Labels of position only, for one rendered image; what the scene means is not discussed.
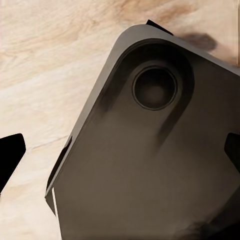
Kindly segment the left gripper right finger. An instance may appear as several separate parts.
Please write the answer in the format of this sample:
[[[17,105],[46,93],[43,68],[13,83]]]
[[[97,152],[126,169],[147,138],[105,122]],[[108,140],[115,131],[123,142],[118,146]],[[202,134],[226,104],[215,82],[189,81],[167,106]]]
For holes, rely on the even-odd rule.
[[[240,135],[235,133],[228,133],[224,151],[240,173]]]

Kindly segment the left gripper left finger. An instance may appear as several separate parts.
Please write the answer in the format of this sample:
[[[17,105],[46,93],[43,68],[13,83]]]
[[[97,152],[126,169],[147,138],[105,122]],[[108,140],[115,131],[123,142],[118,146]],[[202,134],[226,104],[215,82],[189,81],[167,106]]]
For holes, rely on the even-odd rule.
[[[0,193],[26,152],[22,133],[0,138]]]

